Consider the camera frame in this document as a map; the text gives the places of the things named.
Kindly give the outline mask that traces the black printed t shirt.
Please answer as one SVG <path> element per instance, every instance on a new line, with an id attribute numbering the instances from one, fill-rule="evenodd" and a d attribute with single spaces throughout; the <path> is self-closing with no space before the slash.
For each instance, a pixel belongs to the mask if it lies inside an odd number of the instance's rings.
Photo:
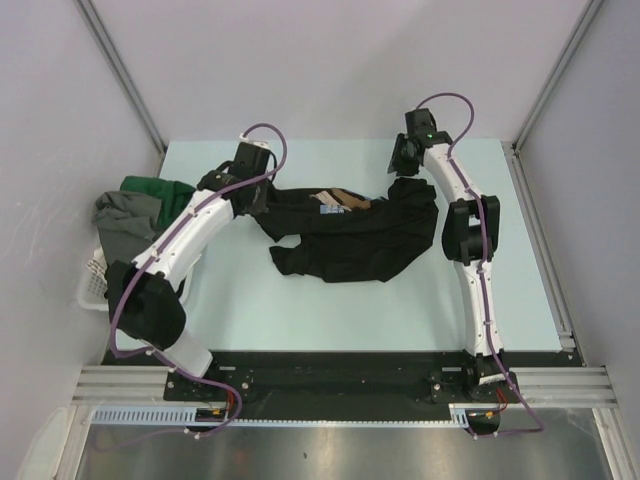
<path id="1" fill-rule="evenodd" d="M 435 188 L 406 177 L 377 198 L 337 187 L 270 186 L 265 207 L 254 219 L 267 236 L 300 238 L 294 247 L 270 248 L 277 270 L 326 283 L 389 281 L 432 247 L 438 217 Z"/>

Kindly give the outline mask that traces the white plastic laundry basket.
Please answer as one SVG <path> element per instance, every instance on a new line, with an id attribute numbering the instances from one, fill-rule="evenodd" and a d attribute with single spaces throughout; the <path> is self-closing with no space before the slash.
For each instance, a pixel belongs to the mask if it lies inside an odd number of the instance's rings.
<path id="1" fill-rule="evenodd" d="M 200 258 L 201 256 L 198 255 L 194 259 L 183 280 L 175 286 L 174 297 L 181 304 L 184 304 L 189 296 L 194 266 Z M 109 310 L 106 269 L 107 262 L 104 251 L 101 247 L 98 247 L 94 250 L 92 258 L 86 263 L 86 271 L 82 274 L 78 289 L 77 301 L 83 309 L 102 312 Z M 133 293 L 130 295 L 131 298 L 141 293 L 143 287 L 150 287 L 151 294 L 162 294 L 163 298 L 170 297 L 168 287 L 161 284 L 159 280 L 151 280 L 150 274 L 151 269 L 148 269 L 136 284 Z"/>

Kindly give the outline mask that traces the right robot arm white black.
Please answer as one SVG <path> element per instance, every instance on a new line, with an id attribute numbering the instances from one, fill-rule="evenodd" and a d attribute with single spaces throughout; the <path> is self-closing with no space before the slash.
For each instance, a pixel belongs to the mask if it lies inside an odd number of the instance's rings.
<path id="1" fill-rule="evenodd" d="M 507 369 L 500 363 L 504 344 L 495 320 L 492 260 L 497 250 L 500 201 L 471 180 L 454 155 L 454 140 L 437 127 L 433 114 L 418 107 L 405 114 L 406 131 L 396 137 L 388 171 L 413 176 L 425 168 L 448 202 L 441 245 L 461 286 L 467 360 L 454 381 L 476 402 L 506 403 Z"/>

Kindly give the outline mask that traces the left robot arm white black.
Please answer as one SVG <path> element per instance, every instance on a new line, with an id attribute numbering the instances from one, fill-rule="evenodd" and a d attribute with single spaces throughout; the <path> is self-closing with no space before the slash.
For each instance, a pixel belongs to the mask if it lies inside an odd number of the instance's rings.
<path id="1" fill-rule="evenodd" d="M 160 353 L 186 372 L 197 398 L 214 397 L 220 374 L 213 355 L 187 328 L 180 287 L 202 251 L 237 216 L 255 209 L 273 152 L 267 143 L 240 140 L 232 161 L 208 172 L 187 206 L 150 247 L 106 271 L 112 351 L 119 358 Z"/>

